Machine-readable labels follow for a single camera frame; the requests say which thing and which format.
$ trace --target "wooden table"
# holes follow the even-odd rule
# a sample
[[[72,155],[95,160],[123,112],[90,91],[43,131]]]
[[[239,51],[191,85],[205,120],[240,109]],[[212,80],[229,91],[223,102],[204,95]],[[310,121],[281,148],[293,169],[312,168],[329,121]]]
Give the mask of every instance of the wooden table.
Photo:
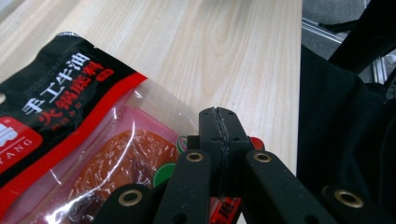
[[[234,111],[296,168],[302,0],[14,0],[0,12],[0,82],[75,32],[198,112]]]

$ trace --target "light wood grain surface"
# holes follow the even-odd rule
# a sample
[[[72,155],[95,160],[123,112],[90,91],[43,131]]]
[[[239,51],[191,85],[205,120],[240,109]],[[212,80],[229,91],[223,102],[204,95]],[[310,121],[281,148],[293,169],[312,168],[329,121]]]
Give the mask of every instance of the light wood grain surface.
[[[234,111],[295,171],[302,0],[14,1],[0,12],[0,82],[75,32],[196,115]]]

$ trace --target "transparent plastic window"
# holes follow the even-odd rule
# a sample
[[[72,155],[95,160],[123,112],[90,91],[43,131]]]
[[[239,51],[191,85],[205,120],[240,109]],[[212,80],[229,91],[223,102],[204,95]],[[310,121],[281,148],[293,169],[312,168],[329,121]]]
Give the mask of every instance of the transparent plastic window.
[[[114,104],[78,148],[26,190],[2,222],[92,223],[116,188],[129,183],[153,188],[170,175],[169,167],[185,150],[180,136],[197,133],[196,117],[164,89],[144,81]]]

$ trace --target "red and black package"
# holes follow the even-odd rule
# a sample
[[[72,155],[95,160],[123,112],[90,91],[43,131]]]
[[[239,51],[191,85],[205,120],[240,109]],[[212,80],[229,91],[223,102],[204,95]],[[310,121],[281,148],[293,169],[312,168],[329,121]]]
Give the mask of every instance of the red and black package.
[[[73,33],[57,35],[0,94],[2,223],[92,223],[120,186],[168,178],[182,135],[197,132],[175,97]],[[227,200],[212,199],[212,219],[233,219],[239,201]]]

